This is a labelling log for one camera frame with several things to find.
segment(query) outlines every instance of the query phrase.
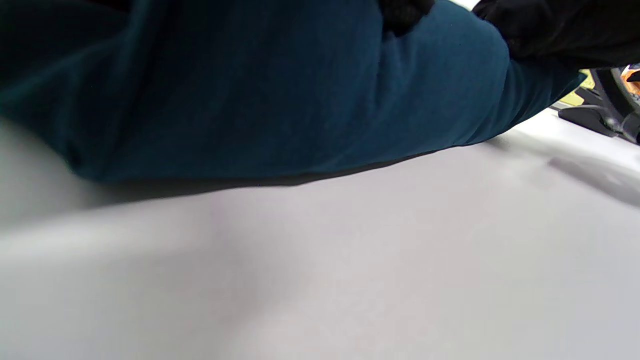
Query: black glove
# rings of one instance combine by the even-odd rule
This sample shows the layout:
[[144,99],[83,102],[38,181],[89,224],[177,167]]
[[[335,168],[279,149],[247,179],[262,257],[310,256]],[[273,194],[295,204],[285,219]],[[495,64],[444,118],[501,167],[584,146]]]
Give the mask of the black glove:
[[640,62],[639,0],[482,0],[474,8],[514,58],[557,58],[574,69]]
[[431,11],[435,0],[378,0],[384,19],[384,33],[390,31],[400,37],[407,34]]

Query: white surface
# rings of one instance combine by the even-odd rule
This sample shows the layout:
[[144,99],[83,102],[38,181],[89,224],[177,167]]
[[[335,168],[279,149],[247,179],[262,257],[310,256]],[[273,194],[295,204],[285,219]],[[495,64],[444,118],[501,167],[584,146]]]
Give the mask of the white surface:
[[89,211],[98,189],[0,134],[1,359],[640,358],[640,152],[552,111],[342,179]]

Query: yellow object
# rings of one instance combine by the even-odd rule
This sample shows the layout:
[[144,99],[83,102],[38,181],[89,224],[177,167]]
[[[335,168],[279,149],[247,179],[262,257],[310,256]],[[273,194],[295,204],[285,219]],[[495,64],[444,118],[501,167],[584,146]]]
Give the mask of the yellow object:
[[[596,87],[596,82],[593,80],[591,72],[589,70],[582,70],[581,72],[587,75],[587,80],[585,80],[580,86],[593,90]],[[579,97],[575,92],[563,97],[560,101],[571,106],[580,106],[584,104],[584,99]]]

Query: black bag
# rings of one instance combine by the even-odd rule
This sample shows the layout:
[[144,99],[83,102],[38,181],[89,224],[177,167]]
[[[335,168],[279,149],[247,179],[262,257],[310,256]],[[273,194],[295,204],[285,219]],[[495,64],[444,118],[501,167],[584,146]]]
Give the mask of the black bag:
[[514,58],[554,57],[574,69],[640,62],[638,0],[482,0]]

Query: teal fabric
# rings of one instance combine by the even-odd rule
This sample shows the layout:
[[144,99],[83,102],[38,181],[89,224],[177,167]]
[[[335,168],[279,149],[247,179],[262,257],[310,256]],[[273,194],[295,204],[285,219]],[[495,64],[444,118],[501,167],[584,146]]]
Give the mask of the teal fabric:
[[381,27],[376,0],[0,0],[0,114],[94,181],[275,177],[482,142],[582,81],[445,0]]

